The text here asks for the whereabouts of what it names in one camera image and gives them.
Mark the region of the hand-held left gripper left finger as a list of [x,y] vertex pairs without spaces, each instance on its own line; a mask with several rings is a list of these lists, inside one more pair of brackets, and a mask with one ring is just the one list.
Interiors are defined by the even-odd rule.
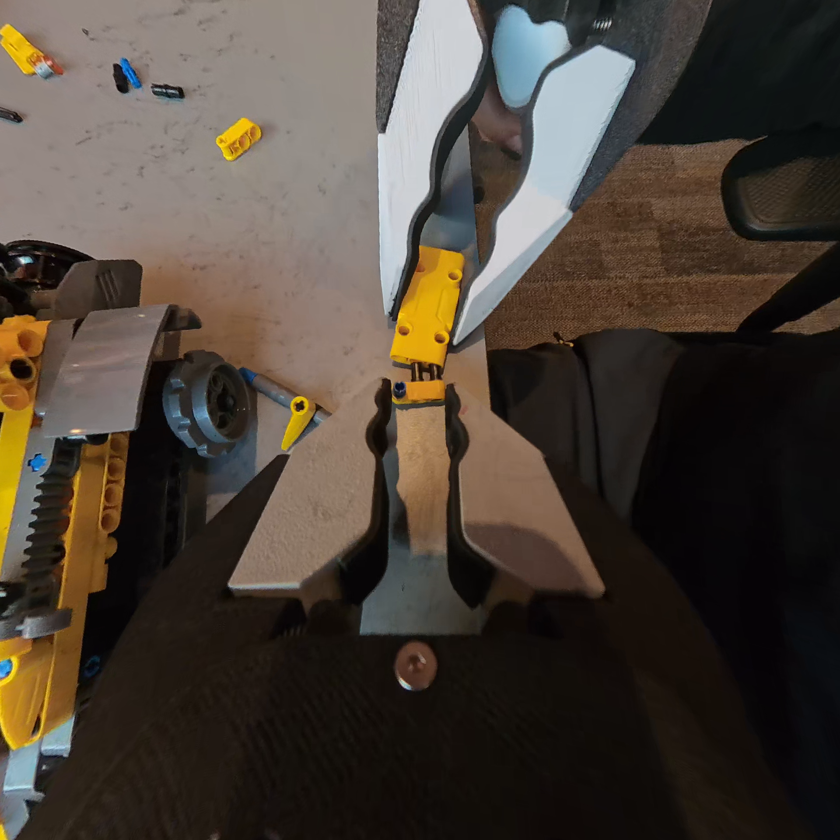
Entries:
[[361,605],[389,541],[384,456],[389,380],[374,380],[295,444],[228,589],[236,596]]

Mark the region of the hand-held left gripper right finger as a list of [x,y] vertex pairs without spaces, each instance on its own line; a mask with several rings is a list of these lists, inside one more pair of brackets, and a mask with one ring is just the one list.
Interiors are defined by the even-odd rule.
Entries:
[[545,458],[480,400],[445,387],[448,578],[473,610],[606,588]]

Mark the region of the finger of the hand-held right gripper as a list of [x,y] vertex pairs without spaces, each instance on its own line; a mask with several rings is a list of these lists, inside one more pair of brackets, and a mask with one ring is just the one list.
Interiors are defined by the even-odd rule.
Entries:
[[377,186],[385,315],[396,320],[421,245],[478,265],[469,121],[487,83],[479,2],[377,6]]
[[634,58],[596,45],[543,71],[522,114],[520,180],[493,221],[488,258],[460,303],[453,345],[487,319],[571,220],[574,196],[635,69]]

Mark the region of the short yellow beam with pins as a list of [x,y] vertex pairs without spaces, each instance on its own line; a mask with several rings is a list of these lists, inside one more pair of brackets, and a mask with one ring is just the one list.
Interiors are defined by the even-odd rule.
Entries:
[[392,383],[392,401],[399,406],[420,406],[442,403],[445,400],[446,385],[443,379],[444,367],[421,361],[410,361],[405,370],[408,378],[395,379]]

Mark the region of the yellow rectangular building panel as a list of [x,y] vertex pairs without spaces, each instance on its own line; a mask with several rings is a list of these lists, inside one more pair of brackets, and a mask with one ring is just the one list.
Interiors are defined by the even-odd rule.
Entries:
[[392,362],[445,365],[465,262],[459,252],[420,247],[418,264],[396,319]]

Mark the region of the person's right forearm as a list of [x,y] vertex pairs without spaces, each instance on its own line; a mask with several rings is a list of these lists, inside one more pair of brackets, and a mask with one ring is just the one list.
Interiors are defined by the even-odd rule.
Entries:
[[839,127],[839,2],[715,1],[640,144]]

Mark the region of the person's right hand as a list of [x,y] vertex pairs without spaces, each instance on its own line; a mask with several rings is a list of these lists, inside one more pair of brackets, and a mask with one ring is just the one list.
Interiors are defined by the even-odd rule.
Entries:
[[486,91],[471,119],[479,137],[495,144],[514,161],[522,157],[522,124],[519,116],[509,110],[494,91]]

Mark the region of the grey shaft with yellow lever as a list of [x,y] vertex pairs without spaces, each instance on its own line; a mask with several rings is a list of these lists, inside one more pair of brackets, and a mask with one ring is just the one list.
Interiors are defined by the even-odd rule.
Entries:
[[285,453],[289,453],[300,438],[331,417],[331,412],[314,400],[296,393],[265,374],[244,366],[239,367],[238,372],[255,392],[289,411],[290,416],[281,442],[281,450]]

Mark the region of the yellow two-hole connector block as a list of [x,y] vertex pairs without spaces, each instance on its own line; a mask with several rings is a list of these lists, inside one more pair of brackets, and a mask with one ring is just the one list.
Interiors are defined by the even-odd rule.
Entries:
[[237,120],[216,137],[216,145],[228,162],[236,161],[261,139],[260,126],[247,118]]

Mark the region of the yellow grey toy vehicle model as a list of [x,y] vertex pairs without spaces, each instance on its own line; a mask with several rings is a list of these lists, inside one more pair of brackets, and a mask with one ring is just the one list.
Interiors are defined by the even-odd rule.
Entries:
[[140,304],[143,270],[2,246],[2,838],[69,755],[77,714],[154,578],[202,527],[201,459],[253,412],[194,311]]

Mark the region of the yellow wedge piece orange tip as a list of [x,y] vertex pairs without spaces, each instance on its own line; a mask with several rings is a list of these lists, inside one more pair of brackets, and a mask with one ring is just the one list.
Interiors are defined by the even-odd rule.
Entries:
[[26,76],[50,79],[64,74],[52,56],[30,43],[10,24],[1,27],[1,47]]

